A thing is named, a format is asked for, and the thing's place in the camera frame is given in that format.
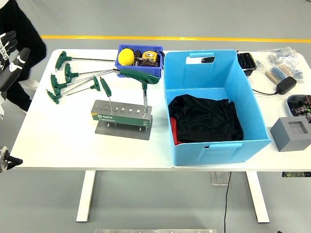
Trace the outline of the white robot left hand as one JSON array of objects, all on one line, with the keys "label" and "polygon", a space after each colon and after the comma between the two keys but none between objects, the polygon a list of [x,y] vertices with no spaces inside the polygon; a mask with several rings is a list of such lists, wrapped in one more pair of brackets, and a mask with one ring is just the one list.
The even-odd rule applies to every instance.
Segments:
[{"label": "white robot left hand", "polygon": [[9,55],[16,50],[16,32],[10,31],[0,35],[0,119],[3,120],[4,109],[2,104],[6,99],[6,92],[16,81],[30,54],[29,48],[23,48],[14,61],[7,67],[5,63],[9,61]]}]

